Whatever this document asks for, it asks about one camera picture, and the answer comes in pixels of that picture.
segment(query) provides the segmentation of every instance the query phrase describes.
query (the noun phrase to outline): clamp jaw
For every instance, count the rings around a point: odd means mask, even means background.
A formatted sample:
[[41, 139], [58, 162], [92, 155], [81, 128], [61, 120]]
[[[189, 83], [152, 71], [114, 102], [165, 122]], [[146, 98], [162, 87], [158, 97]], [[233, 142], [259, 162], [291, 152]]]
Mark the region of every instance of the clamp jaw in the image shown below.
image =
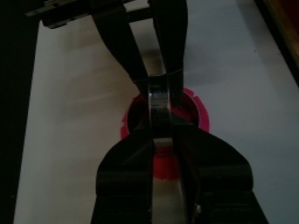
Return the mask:
[[[126, 11], [129, 0], [32, 0], [25, 15], [49, 28], [90, 15], [100, 37], [125, 69], [148, 116], [106, 153], [97, 168], [92, 224], [152, 222], [153, 155], [160, 145], [177, 155], [185, 223], [267, 223], [255, 194], [248, 161], [231, 145], [170, 112], [183, 96], [185, 0], [148, 0], [149, 7]], [[164, 74], [148, 75], [129, 23], [153, 19]]]

